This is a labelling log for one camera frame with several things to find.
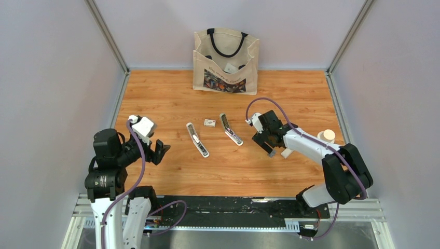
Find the staples tray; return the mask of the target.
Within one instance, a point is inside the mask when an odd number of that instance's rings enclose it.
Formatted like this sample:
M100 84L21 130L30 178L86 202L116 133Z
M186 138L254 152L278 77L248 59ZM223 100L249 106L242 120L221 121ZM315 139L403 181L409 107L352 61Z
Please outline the staples tray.
M292 152L293 150L286 148L283 152L281 152L281 156L286 159Z

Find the grey stapler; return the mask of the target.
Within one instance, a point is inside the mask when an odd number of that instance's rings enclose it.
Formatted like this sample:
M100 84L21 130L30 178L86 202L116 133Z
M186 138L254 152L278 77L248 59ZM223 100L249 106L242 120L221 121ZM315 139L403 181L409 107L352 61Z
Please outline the grey stapler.
M225 134L238 146L243 145L243 140L232 130L229 121L227 119L227 116L225 113L221 113L219 115L221 124L223 126L223 129L225 131Z

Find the white stapler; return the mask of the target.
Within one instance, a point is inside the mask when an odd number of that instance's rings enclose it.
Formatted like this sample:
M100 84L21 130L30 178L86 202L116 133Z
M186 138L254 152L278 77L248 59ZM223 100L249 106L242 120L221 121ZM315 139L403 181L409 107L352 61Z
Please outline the white stapler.
M187 128L187 131L191 137L193 144L195 145L195 147L197 148L199 153L201 153L201 155L204 158L207 158L210 154L209 154L208 150L206 149L206 147L203 145L203 143L200 141L200 138L195 130L194 125L191 122L188 122L186 124L186 128Z

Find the white staples box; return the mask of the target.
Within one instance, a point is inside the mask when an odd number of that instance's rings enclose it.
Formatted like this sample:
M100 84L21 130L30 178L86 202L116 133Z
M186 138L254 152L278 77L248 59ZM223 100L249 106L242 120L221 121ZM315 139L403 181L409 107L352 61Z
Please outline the white staples box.
M216 126L216 120L213 119L205 119L203 122L203 125L205 127L211 127L211 128L215 128Z

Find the grey staple strip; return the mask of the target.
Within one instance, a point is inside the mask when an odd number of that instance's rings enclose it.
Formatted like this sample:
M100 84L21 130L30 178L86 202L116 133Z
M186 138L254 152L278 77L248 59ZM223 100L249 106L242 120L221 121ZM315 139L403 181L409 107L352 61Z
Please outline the grey staple strip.
M270 157L270 158L272 158L273 156L275 156L276 155L276 151L275 150L272 150L270 153L268 153L268 156Z

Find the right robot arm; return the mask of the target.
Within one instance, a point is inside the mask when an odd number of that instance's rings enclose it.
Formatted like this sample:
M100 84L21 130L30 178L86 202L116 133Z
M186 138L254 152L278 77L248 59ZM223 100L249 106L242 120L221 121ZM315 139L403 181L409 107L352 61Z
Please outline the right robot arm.
M366 197L366 189L374 183L358 148L351 143L326 142L293 123L283 123L272 110L255 113L249 123L256 129L252 140L268 155L273 156L274 149L280 147L322 166L324 183L296 195L296 211L302 217L311 216L323 204L346 204L357 197Z

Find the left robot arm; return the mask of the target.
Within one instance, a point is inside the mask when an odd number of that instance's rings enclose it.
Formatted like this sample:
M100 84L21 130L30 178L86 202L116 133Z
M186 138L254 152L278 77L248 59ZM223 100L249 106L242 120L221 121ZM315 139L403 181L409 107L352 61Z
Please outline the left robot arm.
M161 140L154 150L150 143L141 142L139 147L134 136L126 141L109 128L94 135L93 148L85 188L95 221L96 247L140 248L147 216L157 212L159 202L152 186L137 185L125 193L126 168L142 155L146 162L158 165L171 147Z

